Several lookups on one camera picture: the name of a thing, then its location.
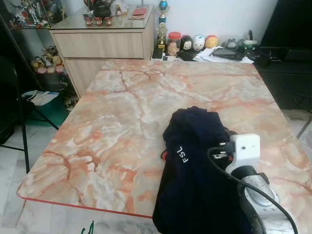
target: black power cord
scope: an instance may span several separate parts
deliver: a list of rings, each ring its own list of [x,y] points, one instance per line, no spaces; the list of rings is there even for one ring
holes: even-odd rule
[[[207,154],[208,154],[208,158],[210,160],[210,162],[212,163],[213,167],[215,167],[219,172],[221,172],[223,175],[225,175],[227,178],[231,179],[231,180],[234,180],[236,183],[239,183],[247,188],[250,188],[254,191],[256,191],[257,193],[261,194],[262,196],[264,196],[267,200],[269,200],[271,203],[274,204],[274,206],[276,206],[286,217],[287,219],[289,220],[289,222],[291,223],[292,225],[292,228],[293,228],[293,231],[294,231],[294,234],[298,234],[298,230],[297,230],[297,227],[296,227],[296,224],[294,223],[294,220],[292,219],[292,217],[290,216],[290,214],[280,205],[278,204],[273,198],[271,198],[269,195],[267,195],[266,193],[264,193],[263,191],[261,191],[260,189],[258,189],[257,187],[249,184],[249,183],[246,183],[238,178],[236,178],[235,176],[227,173],[226,171],[222,170],[221,168],[219,168],[215,162],[211,159],[211,152],[212,151],[219,151],[220,150],[223,150],[223,148],[219,148],[219,147],[212,147],[210,148],[208,151],[207,151]]]

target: marble tabletop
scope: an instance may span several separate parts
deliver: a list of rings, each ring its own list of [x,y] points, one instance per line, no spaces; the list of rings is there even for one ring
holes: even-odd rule
[[[253,65],[108,60],[18,189],[24,199],[151,217],[173,112],[217,111],[261,139],[265,172],[300,233],[312,233],[312,172]]]

